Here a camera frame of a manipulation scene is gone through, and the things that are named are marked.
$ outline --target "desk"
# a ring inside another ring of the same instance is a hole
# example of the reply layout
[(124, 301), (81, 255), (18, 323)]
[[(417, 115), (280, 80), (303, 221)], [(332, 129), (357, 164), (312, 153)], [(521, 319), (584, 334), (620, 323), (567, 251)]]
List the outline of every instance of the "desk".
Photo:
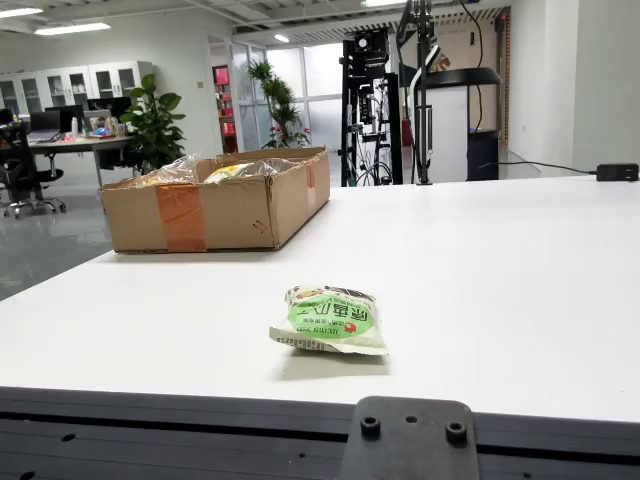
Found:
[[(638, 218), (590, 177), (333, 189), (280, 251), (111, 252), (1, 302), (0, 385), (639, 422)], [(378, 298), (388, 358), (268, 338), (319, 282)]]
[(45, 155), (47, 153), (82, 153), (93, 152), (96, 162), (96, 172), (98, 183), (102, 186), (102, 175), (100, 174), (100, 161), (97, 152), (104, 150), (121, 150), (131, 141), (130, 137), (116, 137), (99, 140), (96, 138), (79, 138), (75, 142), (48, 142), (32, 143), (29, 149), (34, 155)]

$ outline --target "white cabinet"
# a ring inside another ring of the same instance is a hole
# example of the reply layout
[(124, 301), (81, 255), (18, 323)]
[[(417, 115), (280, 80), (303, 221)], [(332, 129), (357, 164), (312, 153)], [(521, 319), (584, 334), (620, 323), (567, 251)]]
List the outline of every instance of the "white cabinet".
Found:
[(68, 67), (40, 72), (47, 107), (83, 105), (94, 98), (89, 67)]
[(30, 115), (92, 98), (128, 97), (150, 73), (150, 63), (131, 61), (0, 75), (0, 108)]
[(128, 97), (153, 67), (147, 62), (121, 62), (90, 65), (89, 71), (95, 98), (112, 98)]
[(14, 115), (44, 111), (43, 92), (41, 77), (37, 72), (0, 77), (2, 106)]

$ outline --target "computer monitor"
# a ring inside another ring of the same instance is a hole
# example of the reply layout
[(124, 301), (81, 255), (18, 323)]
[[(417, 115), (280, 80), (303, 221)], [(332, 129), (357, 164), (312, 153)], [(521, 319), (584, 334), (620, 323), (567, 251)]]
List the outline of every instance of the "computer monitor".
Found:
[(67, 133), (71, 131), (71, 122), (73, 117), (78, 119), (78, 131), (82, 131), (82, 119), (84, 117), (84, 109), (82, 105), (68, 105), (64, 107), (47, 107), (47, 112), (60, 112), (60, 131)]
[(32, 113), (29, 124), (32, 132), (59, 132), (60, 112)]
[(111, 116), (120, 120), (127, 108), (131, 106), (131, 98), (93, 98), (88, 100), (89, 110), (111, 110)]

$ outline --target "brown tape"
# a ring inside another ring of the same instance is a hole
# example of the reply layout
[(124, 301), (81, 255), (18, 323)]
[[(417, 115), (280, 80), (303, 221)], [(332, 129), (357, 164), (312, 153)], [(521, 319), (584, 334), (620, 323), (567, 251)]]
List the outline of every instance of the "brown tape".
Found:
[(156, 198), (169, 252), (204, 252), (204, 220), (196, 185), (157, 185)]
[(307, 216), (316, 211), (316, 172), (314, 165), (307, 164)]

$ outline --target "plastic bag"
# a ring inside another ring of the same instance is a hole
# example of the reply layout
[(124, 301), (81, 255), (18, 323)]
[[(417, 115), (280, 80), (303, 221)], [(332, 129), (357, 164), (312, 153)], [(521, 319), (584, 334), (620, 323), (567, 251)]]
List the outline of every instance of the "plastic bag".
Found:
[(297, 165), (283, 158), (265, 158), (251, 163), (240, 163), (217, 169), (209, 175), (204, 183), (219, 184), (228, 178), (248, 178), (265, 175), (276, 175), (286, 172)]
[(289, 314), (269, 329), (277, 342), (306, 350), (388, 355), (376, 324), (375, 298), (345, 288), (305, 286), (288, 290)]
[(198, 183), (196, 164), (201, 160), (197, 154), (179, 158), (158, 170), (135, 177), (128, 187), (141, 188), (149, 185), (166, 185), (170, 183)]

